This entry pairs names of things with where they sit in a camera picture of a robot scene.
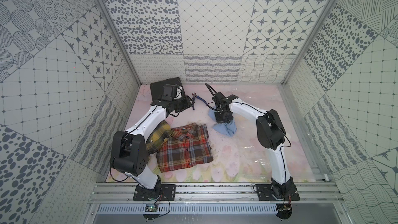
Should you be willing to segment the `light blue shirt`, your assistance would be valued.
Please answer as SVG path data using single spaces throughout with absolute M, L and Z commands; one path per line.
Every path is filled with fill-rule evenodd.
M 228 137 L 233 137 L 237 131 L 234 119 L 232 119 L 229 123 L 216 123 L 212 128 L 216 132 Z

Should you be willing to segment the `clear plastic vacuum bag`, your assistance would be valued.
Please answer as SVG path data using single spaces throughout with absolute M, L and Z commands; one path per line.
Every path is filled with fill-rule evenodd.
M 312 173 L 277 86 L 215 86 L 215 89 L 224 95 L 235 94 L 246 103 L 262 110 L 276 110 L 287 132 L 288 141 L 285 144 L 292 145 L 285 148 L 291 176 L 299 181 L 305 180 L 307 175 Z M 234 114 L 237 131 L 233 137 L 228 137 L 213 129 L 215 122 L 209 118 L 208 112 L 209 108 L 201 101 L 196 103 L 197 122 L 205 123 L 209 127 L 209 142 L 214 158 L 209 166 L 204 165 L 201 168 L 210 171 L 213 176 L 225 176 L 227 179 L 269 178 L 272 170 L 269 155 L 258 142 L 256 123 Z

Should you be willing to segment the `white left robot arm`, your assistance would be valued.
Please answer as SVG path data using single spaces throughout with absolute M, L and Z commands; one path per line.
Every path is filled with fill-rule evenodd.
M 179 114 L 194 104 L 189 96 L 178 99 L 155 100 L 149 111 L 131 128 L 114 134 L 110 167 L 134 179 L 146 190 L 155 191 L 160 179 L 147 167 L 146 141 L 156 127 L 172 113 Z

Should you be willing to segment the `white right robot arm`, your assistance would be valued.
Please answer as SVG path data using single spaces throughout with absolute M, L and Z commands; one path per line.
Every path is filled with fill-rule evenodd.
M 294 182 L 285 160 L 286 131 L 278 112 L 254 107 L 235 95 L 221 98 L 214 96 L 212 100 L 215 104 L 212 111 L 218 125 L 216 130 L 225 130 L 228 134 L 235 134 L 234 114 L 254 123 L 259 143 L 269 152 L 273 188 L 284 191 L 290 189 Z

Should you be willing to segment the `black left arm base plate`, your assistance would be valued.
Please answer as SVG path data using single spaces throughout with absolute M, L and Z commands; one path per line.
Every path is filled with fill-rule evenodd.
M 134 191 L 133 201 L 174 201 L 176 193 L 175 184 L 157 184 L 153 189 L 137 185 Z

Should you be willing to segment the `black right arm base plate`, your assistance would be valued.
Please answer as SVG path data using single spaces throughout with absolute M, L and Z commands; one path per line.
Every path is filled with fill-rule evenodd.
M 254 191 L 259 201 L 299 201 L 300 195 L 295 184 L 280 186 L 278 184 L 255 184 Z

